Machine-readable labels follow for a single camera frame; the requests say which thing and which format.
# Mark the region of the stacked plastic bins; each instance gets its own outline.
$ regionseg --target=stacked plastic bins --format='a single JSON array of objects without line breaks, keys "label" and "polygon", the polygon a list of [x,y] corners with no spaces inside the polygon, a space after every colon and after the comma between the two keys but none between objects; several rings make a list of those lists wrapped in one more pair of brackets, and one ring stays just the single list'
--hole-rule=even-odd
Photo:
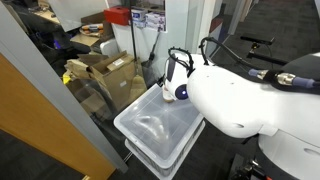
[{"label": "stacked plastic bins", "polygon": [[130,151],[159,179],[172,179],[205,126],[189,100],[166,103],[158,85],[115,118]]}]

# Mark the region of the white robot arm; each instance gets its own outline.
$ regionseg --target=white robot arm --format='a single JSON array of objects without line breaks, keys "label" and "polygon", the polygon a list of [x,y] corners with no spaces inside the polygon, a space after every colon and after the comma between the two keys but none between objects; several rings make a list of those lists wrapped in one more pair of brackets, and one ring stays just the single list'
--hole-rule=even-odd
[{"label": "white robot arm", "polygon": [[[187,56],[176,57],[188,62]],[[299,179],[317,179],[319,95],[281,91],[211,63],[203,65],[201,55],[193,54],[192,59],[195,70],[189,77],[181,64],[175,64],[177,71],[171,80],[165,80],[165,93],[179,99],[175,90],[186,86],[193,105],[222,132],[235,138],[260,134],[260,148],[278,167]]]}]

